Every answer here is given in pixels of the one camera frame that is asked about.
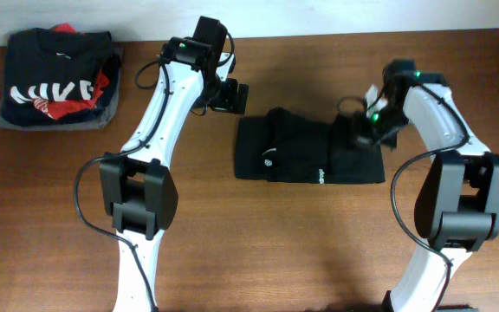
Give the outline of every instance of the black fabric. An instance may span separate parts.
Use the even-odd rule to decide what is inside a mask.
[[[319,170],[328,167],[330,126],[305,120],[283,108],[267,114],[269,144],[262,154],[262,169],[268,181],[319,181]]]
[[[120,57],[113,54],[102,68],[103,74],[108,78],[109,84],[103,88],[103,94],[97,100],[94,109],[83,109],[79,112],[67,114],[59,120],[49,118],[46,114],[36,109],[32,103],[16,104],[8,96],[3,96],[1,116],[8,122],[22,127],[64,125],[91,121],[103,114],[118,87]]]
[[[89,100],[81,94],[81,81],[93,87],[105,61],[113,55],[108,32],[73,34],[49,29],[30,29],[12,35],[5,56],[4,94],[17,101],[17,93],[30,99],[33,87],[36,96],[46,88],[47,100]],[[74,87],[65,93],[69,83]],[[56,99],[55,95],[66,94]]]
[[[351,148],[350,120],[305,120],[283,108],[240,120],[235,151],[239,179],[270,182],[369,184],[385,181],[379,148]]]

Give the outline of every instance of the black cable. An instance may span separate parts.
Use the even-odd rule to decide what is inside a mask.
[[[467,144],[467,142],[469,142],[470,136],[469,136],[469,134],[467,132],[467,127],[465,126],[465,124],[463,123],[463,121],[461,120],[461,118],[457,115],[456,111],[442,97],[440,97],[437,94],[435,94],[432,90],[430,90],[429,88],[427,88],[426,86],[424,86],[422,83],[416,81],[414,78],[412,78],[410,76],[407,76],[407,77],[409,79],[411,79],[415,83],[415,85],[417,85],[418,87],[422,88],[427,94],[429,94],[435,100],[437,100],[439,104],[443,105],[448,110],[448,112],[452,115],[452,117],[457,121],[457,123],[459,124],[459,127],[461,128],[461,130],[463,132],[463,138],[456,145],[448,146],[448,147],[443,147],[443,148],[438,148],[436,150],[432,150],[432,151],[429,151],[429,152],[426,152],[426,153],[421,153],[421,154],[419,154],[419,155],[417,155],[417,156],[415,156],[415,157],[407,160],[396,171],[396,173],[394,174],[394,177],[392,178],[392,182],[391,182],[391,185],[390,185],[390,201],[391,201],[391,204],[392,204],[392,211],[394,212],[394,217],[396,217],[396,221],[398,221],[399,226],[402,228],[402,230],[405,232],[405,234],[407,234],[407,236],[409,238],[411,238],[416,244],[418,244],[419,246],[425,248],[426,250],[428,250],[428,251],[430,251],[430,252],[438,255],[446,263],[446,277],[444,279],[444,285],[442,287],[442,290],[440,291],[440,295],[438,296],[437,302],[436,302],[436,304],[435,304],[435,306],[434,306],[434,308],[432,310],[432,311],[436,311],[438,309],[438,306],[440,305],[440,302],[442,301],[442,298],[444,297],[444,293],[445,293],[446,289],[448,288],[448,284],[450,283],[451,266],[453,264],[451,263],[451,260],[445,254],[443,254],[441,251],[433,249],[428,244],[425,244],[423,241],[421,241],[418,237],[416,237],[407,228],[407,226],[405,225],[404,221],[402,220],[402,218],[399,215],[398,205],[396,204],[396,184],[398,183],[399,176],[411,164],[413,164],[413,163],[415,163],[415,162],[417,162],[417,161],[419,161],[421,159],[424,159],[424,158],[430,157],[432,155],[438,154],[438,153],[449,152],[449,151],[458,149],[458,148],[464,146],[465,144]]]
[[[142,148],[146,147],[147,143],[151,140],[152,136],[155,134],[155,132],[157,131],[158,127],[159,127],[159,124],[161,122],[161,120],[163,119],[163,115],[165,113],[165,109],[166,109],[166,105],[169,101],[169,94],[170,94],[170,82],[169,82],[169,74],[167,72],[167,69],[166,69],[166,66],[165,64],[161,63],[161,61],[158,59],[157,61],[153,61],[147,65],[145,65],[137,74],[136,74],[136,78],[134,79],[134,82],[136,83],[137,86],[138,83],[137,83],[137,79],[138,79],[138,76],[139,74],[146,68],[152,66],[153,64],[156,64],[158,63],[159,66],[163,69],[163,74],[165,75],[165,97],[163,99],[163,104],[161,105],[161,109],[159,111],[159,115],[157,117],[157,119],[155,120],[155,123],[153,124],[152,126],[152,129],[150,130],[149,134],[146,136],[145,139],[143,140],[140,140],[139,141],[139,145],[136,146],[135,148],[131,149],[131,150],[127,150],[127,151],[124,151],[124,152],[120,152],[120,153],[116,153],[115,155],[112,155],[112,156],[105,156],[105,157],[96,157],[94,159],[91,159],[89,160],[87,163],[85,163],[84,165],[82,165],[82,167],[78,170],[78,173],[76,173],[76,177],[75,177],[75,184],[74,184],[74,187],[73,187],[73,200],[75,202],[75,208],[76,208],[76,213],[78,214],[78,217],[80,217],[80,220],[82,221],[83,224],[85,224],[88,228],[100,233],[100,234],[103,234],[107,237],[110,237],[110,238],[114,238],[124,244],[126,244],[126,246],[128,246],[128,248],[130,248],[130,251],[132,252],[133,254],[133,257],[134,257],[134,261],[136,262],[136,266],[138,267],[138,270],[139,270],[139,273],[142,275],[142,279],[144,280],[144,284],[146,285],[146,291],[147,291],[147,295],[148,295],[148,300],[150,302],[150,307],[151,307],[151,310],[152,312],[159,312],[159,309],[157,308],[157,305],[155,304],[155,302],[153,301],[153,293],[152,293],[152,288],[149,284],[149,281],[147,280],[147,276],[146,276],[146,273],[144,273],[144,269],[142,268],[142,265],[141,263],[139,262],[139,258],[138,258],[138,254],[136,253],[136,247],[137,245],[134,245],[132,243],[130,243],[128,240],[126,240],[125,238],[123,237],[120,237],[110,231],[105,231],[93,224],[91,224],[90,222],[88,222],[86,220],[86,218],[84,218],[84,214],[82,213],[82,210],[80,208],[80,204],[79,204],[79,200],[78,200],[78,188],[80,186],[80,181],[81,181],[81,178],[82,178],[82,174],[84,174],[84,172],[92,165],[94,164],[97,164],[101,161],[105,161],[105,160],[111,160],[111,159],[120,159],[120,158],[123,158],[123,157],[126,157],[128,154],[131,154],[131,153],[135,153],[139,150],[141,150]]]
[[[205,116],[207,114],[207,109],[208,109],[207,107],[208,107],[207,104],[205,104],[205,106],[202,107],[203,110],[201,114],[196,113],[193,108],[190,110],[190,113],[195,114],[198,117]]]
[[[230,58],[234,55],[234,39],[232,39],[232,36],[230,35],[230,32],[227,32],[226,35],[229,37],[230,40],[230,54],[229,57],[226,58],[224,61],[219,61],[217,67],[221,67],[227,62],[229,62]]]
[[[349,96],[342,96],[337,102],[336,102],[336,110],[338,111],[339,114],[345,113],[341,108],[340,105],[342,105],[343,102],[345,101],[357,101],[359,102],[362,106],[363,109],[367,107],[367,100],[365,98],[359,97],[359,96],[354,96],[354,95],[349,95]]]
[[[138,83],[139,76],[144,72],[144,70],[146,70],[147,68],[149,68],[157,63],[159,63],[159,60],[149,62],[146,65],[144,65],[144,67],[139,69],[138,73],[136,73],[136,75],[134,76],[134,84],[136,84],[136,87],[144,89],[144,90],[149,90],[149,89],[153,89],[153,88],[155,88],[155,86],[157,86],[157,80],[155,81],[155,83],[153,83],[150,86],[142,86]]]

